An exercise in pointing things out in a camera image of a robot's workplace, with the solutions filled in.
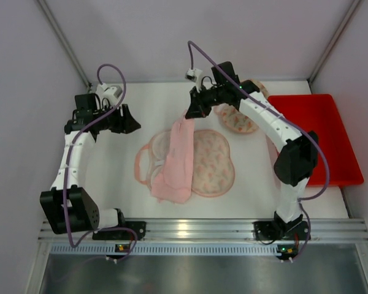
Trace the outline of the floral mesh laundry bag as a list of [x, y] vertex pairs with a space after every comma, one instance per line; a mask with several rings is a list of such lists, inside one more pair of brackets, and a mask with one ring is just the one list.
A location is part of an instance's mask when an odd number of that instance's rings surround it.
[[213, 108], [221, 125], [237, 134], [250, 134], [258, 130], [258, 126], [247, 116], [228, 104], [221, 104]]

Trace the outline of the pink cloth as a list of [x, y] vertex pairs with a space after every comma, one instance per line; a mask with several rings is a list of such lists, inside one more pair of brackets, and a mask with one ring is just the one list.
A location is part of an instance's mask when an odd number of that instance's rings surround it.
[[169, 152], [151, 184], [151, 195], [184, 204], [192, 193], [193, 166], [194, 120], [182, 116], [172, 125]]

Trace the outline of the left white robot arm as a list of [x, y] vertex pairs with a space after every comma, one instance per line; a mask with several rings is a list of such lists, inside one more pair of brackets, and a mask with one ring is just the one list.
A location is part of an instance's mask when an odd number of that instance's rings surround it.
[[85, 189], [86, 170], [98, 135], [105, 130], [130, 134], [141, 125], [124, 104], [124, 93], [79, 94], [64, 127], [64, 152], [51, 188], [40, 204], [56, 234], [95, 231], [124, 224], [118, 208], [100, 209]]

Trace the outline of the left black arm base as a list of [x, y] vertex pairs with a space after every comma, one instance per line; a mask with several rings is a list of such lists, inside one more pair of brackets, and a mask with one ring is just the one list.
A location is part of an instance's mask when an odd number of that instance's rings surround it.
[[145, 236], [147, 223], [145, 221], [124, 221], [110, 228], [103, 228], [93, 233], [95, 241], [134, 241]]

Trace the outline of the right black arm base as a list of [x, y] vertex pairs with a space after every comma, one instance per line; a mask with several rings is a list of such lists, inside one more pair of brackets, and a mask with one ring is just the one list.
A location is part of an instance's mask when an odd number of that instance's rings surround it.
[[304, 241], [309, 233], [309, 225], [302, 219], [288, 223], [281, 219], [259, 220], [254, 224], [255, 239], [264, 243], [271, 241]]

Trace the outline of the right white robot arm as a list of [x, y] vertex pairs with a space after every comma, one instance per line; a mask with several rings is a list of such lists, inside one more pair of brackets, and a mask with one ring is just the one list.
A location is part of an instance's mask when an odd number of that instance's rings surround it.
[[185, 78], [195, 83], [190, 91], [190, 106], [185, 115], [207, 117], [214, 106], [227, 104], [252, 120], [277, 149], [274, 173], [280, 181], [280, 202], [275, 216], [284, 223], [301, 218], [298, 199], [318, 162], [318, 141], [313, 131], [307, 135], [290, 126], [251, 80], [240, 81], [229, 61], [212, 68], [215, 84], [206, 88], [199, 69], [188, 69]]

